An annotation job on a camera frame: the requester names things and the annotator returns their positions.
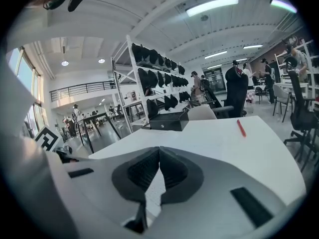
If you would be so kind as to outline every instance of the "recessed ceiling light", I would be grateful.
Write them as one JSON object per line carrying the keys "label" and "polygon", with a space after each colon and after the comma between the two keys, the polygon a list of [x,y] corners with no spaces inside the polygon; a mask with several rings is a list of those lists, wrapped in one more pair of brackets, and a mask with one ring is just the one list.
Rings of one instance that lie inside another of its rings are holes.
{"label": "recessed ceiling light", "polygon": [[237,4],[237,3],[238,3],[238,0],[214,0],[214,1],[206,2],[206,3],[202,3],[200,5],[187,9],[186,13],[188,14],[188,16],[192,17],[196,14],[199,14],[201,12],[204,12],[210,9],[214,9],[214,8],[222,7],[226,5]]}
{"label": "recessed ceiling light", "polygon": [[205,59],[211,58],[211,57],[215,57],[215,56],[218,56],[218,55],[221,55],[221,54],[225,54],[225,53],[227,53],[227,50],[223,51],[223,52],[216,53],[216,54],[209,55],[209,56],[205,57]]}
{"label": "recessed ceiling light", "polygon": [[259,44],[259,45],[252,45],[252,46],[245,46],[244,49],[250,49],[250,48],[260,48],[262,47],[263,45],[262,44]]}
{"label": "recessed ceiling light", "polygon": [[221,66],[221,64],[220,65],[216,65],[216,66],[207,67],[207,69],[211,69],[211,68],[218,67],[218,66]]}
{"label": "recessed ceiling light", "polygon": [[270,4],[282,9],[286,9],[290,12],[296,13],[297,9],[293,7],[291,4],[288,4],[286,2],[280,1],[280,0],[270,0]]}

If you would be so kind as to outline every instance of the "person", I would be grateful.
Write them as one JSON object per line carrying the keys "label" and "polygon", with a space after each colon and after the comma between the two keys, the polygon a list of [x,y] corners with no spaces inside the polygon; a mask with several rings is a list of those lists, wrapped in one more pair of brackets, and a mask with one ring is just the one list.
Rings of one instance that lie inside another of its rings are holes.
{"label": "person", "polygon": [[246,95],[246,104],[250,104],[251,112],[254,112],[254,100],[255,100],[255,90],[254,90],[254,82],[253,77],[257,74],[257,72],[251,73],[251,71],[247,68],[246,63],[243,64],[243,74],[246,74],[248,77],[248,89]]}
{"label": "person", "polygon": [[306,61],[304,54],[301,51],[295,49],[290,44],[286,45],[286,51],[287,51],[287,54],[290,54],[292,57],[294,57],[297,60],[297,67],[294,70],[296,73],[299,74],[299,80],[301,82],[307,81],[307,79],[308,79],[307,61]]}
{"label": "person", "polygon": [[205,75],[201,76],[201,82],[204,83],[205,89],[209,88],[209,81],[205,78]]}
{"label": "person", "polygon": [[251,73],[251,71],[246,68],[246,63],[243,64],[243,74],[246,74],[248,76],[248,89],[253,90],[254,89],[254,82],[253,77],[257,74],[257,72]]}
{"label": "person", "polygon": [[198,77],[198,74],[195,71],[191,72],[191,77],[194,78],[194,87],[193,91],[195,92],[195,96],[199,104],[201,104],[204,101],[203,92],[200,90],[200,78]]}
{"label": "person", "polygon": [[267,89],[269,91],[269,102],[271,104],[273,104],[275,102],[275,98],[274,98],[274,90],[273,90],[274,81],[271,77],[272,71],[271,71],[270,65],[268,64],[268,62],[265,58],[262,59],[261,63],[263,63],[265,65],[265,71],[261,72],[261,74],[266,76],[265,83],[266,83]]}
{"label": "person", "polygon": [[82,123],[79,123],[79,121],[82,120],[83,117],[82,117],[81,112],[78,109],[77,105],[74,105],[73,108],[74,108],[74,111],[73,111],[72,117],[75,118],[74,123],[79,125],[79,130],[81,130],[81,133],[83,134],[83,130],[82,130],[82,126],[81,126]]}
{"label": "person", "polygon": [[68,128],[70,134],[72,137],[76,137],[76,131],[74,128],[74,123],[71,119],[64,119],[64,123],[66,124],[66,127]]}

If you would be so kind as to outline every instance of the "desk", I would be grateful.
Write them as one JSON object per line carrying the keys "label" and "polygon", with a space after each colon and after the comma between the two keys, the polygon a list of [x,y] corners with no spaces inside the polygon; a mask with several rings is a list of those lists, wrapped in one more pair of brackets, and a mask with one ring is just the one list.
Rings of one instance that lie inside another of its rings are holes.
{"label": "desk", "polygon": [[[291,83],[275,83],[275,85],[281,87],[281,88],[286,88],[286,89],[290,89],[293,90],[293,85]],[[302,89],[305,89],[305,95],[304,96],[308,96],[308,83],[305,82],[301,82],[300,83],[300,87]]]}
{"label": "desk", "polygon": [[256,85],[254,86],[254,90],[256,90],[256,88],[261,88],[262,91],[265,90],[266,85]]}
{"label": "desk", "polygon": [[306,187],[302,174],[271,128],[258,116],[240,118],[247,133],[247,137],[243,137],[236,121],[189,121],[181,132],[139,129],[89,158],[107,158],[142,148],[167,146],[230,163],[271,189],[286,205],[304,196]]}
{"label": "desk", "polygon": [[82,134],[81,134],[81,129],[80,129],[79,123],[83,123],[83,125],[84,125],[84,130],[85,130],[85,133],[86,133],[86,135],[87,135],[88,142],[89,142],[89,146],[90,146],[90,149],[91,149],[91,152],[92,152],[92,153],[94,153],[94,150],[93,150],[93,147],[92,147],[92,143],[91,143],[91,141],[90,141],[90,137],[89,137],[88,129],[87,129],[87,127],[86,127],[85,122],[87,122],[87,121],[91,121],[91,122],[92,122],[92,124],[94,125],[95,129],[97,130],[97,132],[98,132],[98,133],[99,133],[99,135],[101,136],[101,133],[100,133],[100,131],[99,131],[98,127],[96,126],[95,119],[97,119],[97,118],[99,118],[99,117],[103,117],[103,116],[105,116],[105,117],[106,117],[106,120],[110,123],[110,125],[111,125],[111,127],[113,128],[114,132],[118,135],[119,139],[121,139],[121,137],[120,137],[119,133],[118,133],[118,132],[116,131],[116,129],[114,128],[114,126],[113,126],[112,122],[110,121],[110,119],[109,119],[109,117],[107,116],[107,114],[106,114],[106,113],[103,113],[103,114],[96,114],[96,115],[94,115],[94,116],[90,116],[90,117],[87,117],[87,118],[81,119],[81,120],[79,120],[79,121],[77,122],[77,123],[78,123],[78,127],[79,127],[79,133],[80,133],[81,142],[82,142],[82,144],[83,144],[83,146],[84,146],[83,138],[82,138]]}

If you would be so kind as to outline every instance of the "window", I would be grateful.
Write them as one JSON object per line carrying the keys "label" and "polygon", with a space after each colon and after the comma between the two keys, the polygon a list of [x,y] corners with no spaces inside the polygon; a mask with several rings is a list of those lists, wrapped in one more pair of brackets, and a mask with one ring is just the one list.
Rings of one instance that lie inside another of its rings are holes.
{"label": "window", "polygon": [[38,130],[41,130],[45,125],[43,113],[42,113],[42,107],[38,104],[34,104],[34,111],[35,111],[36,121],[38,124]]}
{"label": "window", "polygon": [[38,73],[35,71],[34,72],[34,78],[33,78],[33,96],[40,100],[40,95],[39,95],[39,86],[40,86],[40,76]]}
{"label": "window", "polygon": [[19,60],[19,56],[20,56],[20,51],[19,49],[14,49],[12,52],[11,52],[11,56],[10,56],[10,59],[9,59],[9,67],[11,68],[11,70],[15,73],[15,68],[16,68],[16,65],[18,63],[18,60]]}
{"label": "window", "polygon": [[31,92],[32,69],[26,63],[24,58],[21,58],[17,77],[22,82],[22,84]]}

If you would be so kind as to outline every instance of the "black panel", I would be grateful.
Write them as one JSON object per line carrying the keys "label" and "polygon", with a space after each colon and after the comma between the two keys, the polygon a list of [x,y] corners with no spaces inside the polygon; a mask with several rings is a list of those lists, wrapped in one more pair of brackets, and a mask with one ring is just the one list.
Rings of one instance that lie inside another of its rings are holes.
{"label": "black panel", "polygon": [[230,193],[257,228],[273,218],[273,215],[246,188],[234,189]]}

